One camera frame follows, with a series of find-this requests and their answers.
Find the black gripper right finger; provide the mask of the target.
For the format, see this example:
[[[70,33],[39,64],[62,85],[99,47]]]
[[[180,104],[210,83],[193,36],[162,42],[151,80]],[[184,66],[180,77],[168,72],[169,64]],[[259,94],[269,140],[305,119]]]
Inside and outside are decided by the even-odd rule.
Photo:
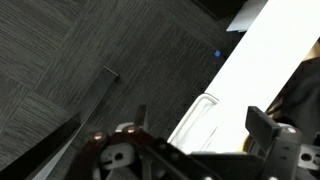
[[[250,136],[267,152],[280,126],[256,106],[249,106],[245,127]]]

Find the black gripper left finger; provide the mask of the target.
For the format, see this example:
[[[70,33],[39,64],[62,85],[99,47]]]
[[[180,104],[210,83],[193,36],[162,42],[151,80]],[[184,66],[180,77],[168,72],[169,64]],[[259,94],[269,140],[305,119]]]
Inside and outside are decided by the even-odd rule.
[[[146,105],[140,105],[138,107],[136,117],[134,120],[134,125],[140,129],[143,129],[143,130],[148,129],[147,106]]]

